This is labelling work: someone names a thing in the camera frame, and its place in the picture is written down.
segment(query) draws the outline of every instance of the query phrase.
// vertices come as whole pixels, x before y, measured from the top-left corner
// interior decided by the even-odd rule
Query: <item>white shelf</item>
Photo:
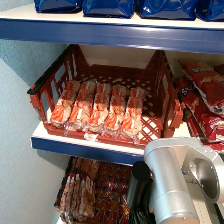
[[[175,131],[174,137],[190,137],[186,123],[180,125],[180,128]],[[31,144],[35,149],[126,165],[143,160],[144,154],[144,150],[138,148],[50,135],[42,122],[31,136]],[[181,165],[185,152],[183,150],[181,152],[176,151],[176,155]]]
[[[34,4],[0,12],[0,38],[183,52],[224,53],[224,23],[85,18],[37,13]]]
[[[33,21],[58,21],[76,23],[144,25],[157,27],[161,26],[179,28],[224,29],[224,23],[220,22],[203,22],[200,19],[196,19],[195,21],[141,19],[136,13],[134,13],[131,19],[83,17],[82,11],[79,13],[67,14],[37,13],[35,11],[34,4],[29,4],[26,6],[0,12],[0,18]]]

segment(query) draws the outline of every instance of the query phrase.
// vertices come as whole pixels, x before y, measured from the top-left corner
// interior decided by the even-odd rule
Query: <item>red plastic crate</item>
[[[58,129],[47,123],[42,95],[45,93],[52,112],[57,103],[53,99],[52,85],[59,98],[65,83],[70,79],[80,81],[97,79],[99,82],[120,84],[127,88],[140,86],[147,91],[143,105],[140,145],[134,146],[129,139],[113,139],[105,136],[97,137],[100,142],[143,149],[154,139],[172,137],[175,129],[186,120],[186,108],[175,88],[164,51],[156,51],[145,69],[98,64],[90,66],[81,48],[78,45],[70,45],[28,90],[31,104],[38,110],[49,134],[64,136],[64,129]],[[84,133],[70,132],[67,137],[84,139]]]

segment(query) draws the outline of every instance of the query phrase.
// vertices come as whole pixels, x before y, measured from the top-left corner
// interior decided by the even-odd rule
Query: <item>red package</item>
[[[140,88],[132,88],[129,94],[121,134],[133,140],[135,145],[139,144],[138,134],[142,130],[141,114],[145,91]]]
[[[113,86],[112,97],[110,101],[110,111],[104,126],[104,131],[106,134],[116,137],[116,134],[120,129],[124,119],[126,96],[126,87],[120,85]]]
[[[209,110],[224,118],[224,77],[202,62],[180,62],[180,65]]]
[[[206,144],[205,146],[209,146],[210,148],[212,148],[214,151],[217,151],[217,152],[224,151],[224,143],[223,142]]]
[[[71,116],[66,125],[66,132],[83,130],[85,125],[89,123],[95,89],[96,82],[94,81],[86,81],[81,85]]]
[[[176,80],[183,100],[195,117],[199,127],[209,142],[224,140],[224,119],[212,113],[202,100],[197,89],[186,77]]]
[[[98,83],[93,105],[93,112],[89,121],[89,130],[101,134],[103,125],[108,116],[108,107],[110,103],[111,85],[107,83]]]
[[[78,81],[68,81],[66,83],[62,96],[51,115],[51,123],[55,127],[62,128],[68,121],[79,89],[80,82]]]

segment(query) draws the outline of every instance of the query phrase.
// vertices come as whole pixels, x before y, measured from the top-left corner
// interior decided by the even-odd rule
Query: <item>food package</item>
[[[94,216],[95,184],[88,176],[85,176],[82,180],[81,189],[81,203],[79,206],[79,216],[77,217],[80,222],[92,219]]]
[[[74,186],[75,186],[75,178],[76,175],[75,173],[71,172],[71,182],[69,185],[69,189],[67,192],[67,196],[66,196],[66,210],[65,210],[65,219],[67,221],[67,223],[73,223],[73,216],[71,213],[71,204],[72,204],[72,196],[73,196],[73,190],[74,190]]]
[[[59,205],[59,208],[58,208],[59,212],[61,212],[61,213],[64,213],[66,211],[66,198],[67,198],[67,193],[68,193],[69,186],[70,186],[70,181],[71,181],[71,177],[68,176],[63,194],[61,196],[60,205]]]
[[[62,128],[68,121],[79,89],[80,82],[78,81],[68,81],[66,83],[62,96],[51,115],[50,121],[55,127]]]
[[[84,16],[130,18],[137,0],[83,0]]]
[[[143,18],[195,20],[197,0],[139,0]]]
[[[133,139],[134,144],[139,144],[139,132],[142,130],[141,114],[143,102],[145,98],[145,90],[137,87],[132,88],[129,94],[127,108],[121,127],[121,134]]]
[[[209,110],[224,118],[224,77],[201,62],[180,62],[186,77],[193,81]]]
[[[37,12],[63,13],[74,12],[82,8],[82,0],[34,0]]]
[[[85,172],[91,180],[96,179],[96,175],[100,166],[100,161],[93,159],[84,159],[81,170]]]
[[[67,135],[68,131],[81,131],[89,123],[95,89],[96,82],[94,81],[86,81],[81,85],[71,116],[66,125],[65,135]]]
[[[208,142],[219,142],[224,140],[224,119],[212,113],[205,105],[193,83],[186,77],[176,80],[181,89],[183,100]]]
[[[210,148],[212,148],[214,151],[217,151],[217,152],[224,151],[224,143],[223,142],[206,144],[205,146],[209,146]]]
[[[126,108],[127,89],[124,86],[116,85],[112,89],[109,115],[104,125],[104,133],[115,136],[121,127]]]
[[[103,125],[108,116],[108,107],[110,103],[111,85],[97,84],[96,95],[93,105],[93,112],[90,117],[89,130],[101,134]]]
[[[204,21],[224,21],[223,1],[198,0],[196,14]]]
[[[79,173],[77,173],[75,177],[75,185],[74,185],[72,201],[71,201],[71,209],[70,209],[74,219],[77,219],[79,215],[79,206],[81,203],[81,182],[82,182],[82,177]]]

